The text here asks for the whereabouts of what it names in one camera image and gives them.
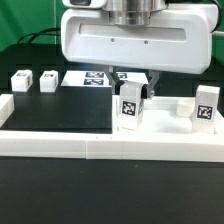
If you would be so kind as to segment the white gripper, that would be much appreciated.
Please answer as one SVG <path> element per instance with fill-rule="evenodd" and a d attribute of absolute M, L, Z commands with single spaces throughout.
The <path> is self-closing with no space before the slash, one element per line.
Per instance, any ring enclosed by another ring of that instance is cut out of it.
<path fill-rule="evenodd" d="M 217 20 L 212 4 L 171 4 L 152 13 L 147 26 L 115 25 L 104 10 L 69 9 L 61 20 L 62 52 L 69 61 L 110 65 L 113 94 L 123 85 L 113 66 L 149 69 L 141 98 L 151 99 L 159 71 L 201 74 L 209 67 Z"/>

